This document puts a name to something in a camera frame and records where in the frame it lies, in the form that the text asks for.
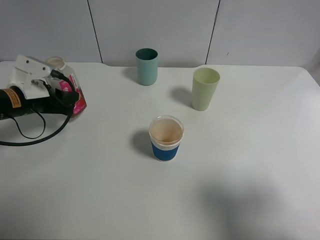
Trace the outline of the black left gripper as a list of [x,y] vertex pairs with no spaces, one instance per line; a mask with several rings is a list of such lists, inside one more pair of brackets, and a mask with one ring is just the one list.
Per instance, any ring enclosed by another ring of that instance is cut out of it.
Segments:
[[33,113],[67,116],[75,103],[75,93],[56,89],[48,97],[26,99],[16,86],[0,90],[0,119],[11,119]]

